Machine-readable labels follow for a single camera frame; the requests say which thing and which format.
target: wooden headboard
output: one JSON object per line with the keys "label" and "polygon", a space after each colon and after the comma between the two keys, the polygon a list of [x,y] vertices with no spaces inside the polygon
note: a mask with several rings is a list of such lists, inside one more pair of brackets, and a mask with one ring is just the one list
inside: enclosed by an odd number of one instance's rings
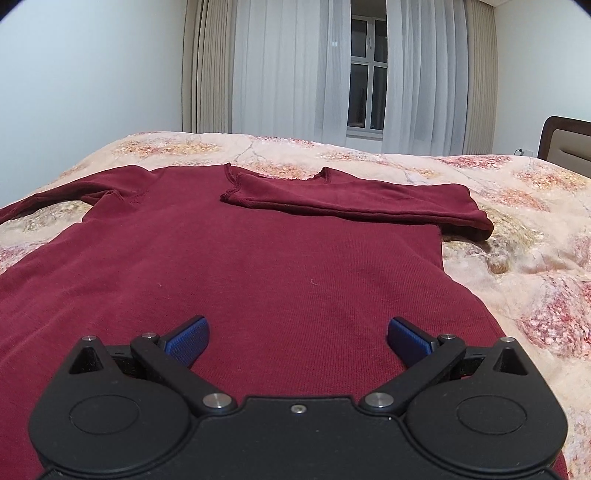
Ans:
{"label": "wooden headboard", "polygon": [[591,122],[562,116],[548,118],[538,158],[591,178]]}

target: window frame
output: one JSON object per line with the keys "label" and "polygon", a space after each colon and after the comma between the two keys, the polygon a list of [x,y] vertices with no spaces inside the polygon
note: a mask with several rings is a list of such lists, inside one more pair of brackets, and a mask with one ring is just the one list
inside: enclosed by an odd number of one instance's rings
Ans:
{"label": "window frame", "polygon": [[374,103],[374,67],[388,68],[388,62],[375,60],[375,21],[386,22],[385,18],[365,17],[351,15],[351,20],[363,20],[367,22],[367,35],[365,36],[365,57],[351,55],[351,64],[367,65],[368,67],[368,91],[365,102],[365,127],[350,127],[347,125],[347,136],[358,138],[381,139],[384,131],[371,128],[371,110]]}

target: floral bedspread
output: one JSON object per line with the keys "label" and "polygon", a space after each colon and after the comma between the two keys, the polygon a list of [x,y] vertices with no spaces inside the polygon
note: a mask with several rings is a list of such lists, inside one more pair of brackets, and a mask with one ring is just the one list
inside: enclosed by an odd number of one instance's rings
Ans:
{"label": "floral bedspread", "polygon": [[[365,179],[469,187],[495,232],[479,244],[445,238],[445,271],[524,345],[567,413],[570,477],[591,478],[591,180],[529,157],[414,157],[248,135],[150,132],[107,145],[38,191],[129,164],[152,170],[228,161],[286,178],[329,166]],[[0,274],[89,209],[63,202],[0,225]]]}

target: ceiling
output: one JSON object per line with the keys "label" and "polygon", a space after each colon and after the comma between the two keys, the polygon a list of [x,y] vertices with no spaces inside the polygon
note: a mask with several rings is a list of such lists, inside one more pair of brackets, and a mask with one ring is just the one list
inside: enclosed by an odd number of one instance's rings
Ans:
{"label": "ceiling", "polygon": [[492,5],[493,7],[498,7],[504,3],[507,3],[509,0],[480,0],[486,4]]}

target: white wall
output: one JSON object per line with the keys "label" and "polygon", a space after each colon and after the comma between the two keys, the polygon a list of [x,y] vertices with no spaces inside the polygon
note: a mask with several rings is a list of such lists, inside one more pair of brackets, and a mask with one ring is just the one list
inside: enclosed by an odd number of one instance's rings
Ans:
{"label": "white wall", "polygon": [[370,140],[369,138],[347,137],[345,147],[354,148],[355,150],[361,150],[363,152],[381,153],[382,141]]}
{"label": "white wall", "polygon": [[181,130],[186,0],[24,0],[0,22],[0,207],[120,137]]}
{"label": "white wall", "polygon": [[493,152],[537,155],[552,115],[591,121],[591,17],[572,0],[495,9],[499,90]]}

